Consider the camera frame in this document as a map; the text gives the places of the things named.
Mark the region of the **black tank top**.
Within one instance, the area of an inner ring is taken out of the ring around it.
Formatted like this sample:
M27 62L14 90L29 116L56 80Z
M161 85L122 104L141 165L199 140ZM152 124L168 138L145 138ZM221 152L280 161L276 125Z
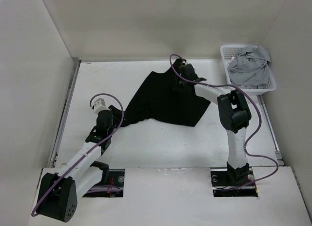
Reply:
M190 92L173 90L176 74L151 72L130 100L122 127L154 119L164 123L194 127L211 102Z

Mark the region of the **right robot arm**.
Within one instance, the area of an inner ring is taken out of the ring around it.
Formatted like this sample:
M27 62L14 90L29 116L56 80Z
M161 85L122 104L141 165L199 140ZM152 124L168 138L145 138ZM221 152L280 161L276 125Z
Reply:
M218 107L219 120L226 130L229 155L226 170L211 171L213 187L230 189L239 187L252 180L253 175L246 157L246 132L252 118L246 99L250 99L242 90L227 89L225 86L206 84L199 78L193 66L182 61L179 68L171 64L176 74L175 85L178 89L194 92Z

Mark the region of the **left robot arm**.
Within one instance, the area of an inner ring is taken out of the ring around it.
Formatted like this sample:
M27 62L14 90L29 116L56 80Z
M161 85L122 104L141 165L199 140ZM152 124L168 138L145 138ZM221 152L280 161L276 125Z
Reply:
M73 217L80 197L95 184L108 184L108 165L98 162L98 158L111 144L112 135L123 121L123 112L101 103L95 103L92 109L97 115L96 125L82 148L60 170L42 177L33 217L43 215L66 223Z

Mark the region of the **grey tank tops pile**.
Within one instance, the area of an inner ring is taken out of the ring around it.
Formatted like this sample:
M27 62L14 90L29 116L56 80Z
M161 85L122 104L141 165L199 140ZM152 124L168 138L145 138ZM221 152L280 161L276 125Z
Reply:
M264 88L270 76L271 58L262 46L248 45L229 61L230 81L247 89Z

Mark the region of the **white plastic laundry basket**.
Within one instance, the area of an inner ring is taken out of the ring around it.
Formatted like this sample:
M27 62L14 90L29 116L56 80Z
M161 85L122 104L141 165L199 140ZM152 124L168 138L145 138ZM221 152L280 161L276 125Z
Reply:
M270 54L262 46L223 45L220 53L228 84L240 87L250 96L276 90Z

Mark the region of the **left aluminium frame rail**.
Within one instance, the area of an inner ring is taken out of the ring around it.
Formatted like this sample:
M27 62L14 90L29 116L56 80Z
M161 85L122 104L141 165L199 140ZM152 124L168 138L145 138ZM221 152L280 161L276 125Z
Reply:
M72 57L72 60L73 60L73 69L71 72L71 78L69 81L68 90L66 93L66 98L64 101L64 106L63 106L60 122L58 125L57 133L55 135L54 141L51 146L51 153L49 156L47 167L55 167L56 160L57 160L58 153L59 153L60 143L62 140L66 120L68 117L71 100L72 100L73 93L74 93L74 88L75 88L77 77L78 77L78 71L80 68L81 59L79 59L78 57Z

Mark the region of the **aluminium frame rail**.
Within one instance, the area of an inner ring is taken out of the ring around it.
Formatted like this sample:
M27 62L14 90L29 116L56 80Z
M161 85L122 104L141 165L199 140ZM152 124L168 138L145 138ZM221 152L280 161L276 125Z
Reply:
M277 158L277 162L278 162L279 166L285 166L285 163L284 163L282 154L280 152L280 149L279 149L279 146L278 146L278 143L277 143L277 139L276 139L276 136L275 136L275 133L274 133L274 130L273 130L273 127L272 127L272 123L271 123L271 120L270 120L270 117L269 117L266 105L264 103L263 97L260 95L260 96L257 96L257 99L259 101L259 105L261 107L261 111L262 111L262 113L264 115L265 123L266 123L266 125L269 128L269 131L270 131L273 143L274 143L275 155L276 155L276 158Z
M77 77L78 77L78 71L80 68L81 59L79 59L78 57L72 57L72 60L73 60L73 69L71 72L71 78L69 81L68 90L66 93L66 98L64 101L64 106L63 106L60 122L58 125L57 133L55 135L54 141L51 146L51 153L49 156L47 167L55 167L56 160L57 160L58 153L59 153L60 143L62 140L66 120L68 117L71 100L72 100L73 93L74 93L74 88L75 88Z

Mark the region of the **right aluminium frame rail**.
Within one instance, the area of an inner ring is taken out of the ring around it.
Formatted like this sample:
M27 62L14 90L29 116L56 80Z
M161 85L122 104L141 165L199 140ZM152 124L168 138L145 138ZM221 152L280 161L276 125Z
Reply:
M266 125L269 128L269 131L270 131L273 143L274 143L275 155L276 155L276 158L277 158L277 162L278 162L279 166L285 166L285 163L284 163L282 154L280 152L280 149L279 149L279 146L278 146L278 143L277 143L277 139L276 139L276 136L275 136L275 133L274 133L274 130L273 130L273 127L272 127L272 123L271 123L271 120L270 120L270 117L269 117L266 105L264 103L263 97L260 95L260 96L257 96L257 99L259 101L259 105L261 107L261 111L262 111L262 113L264 115L265 123L266 123Z

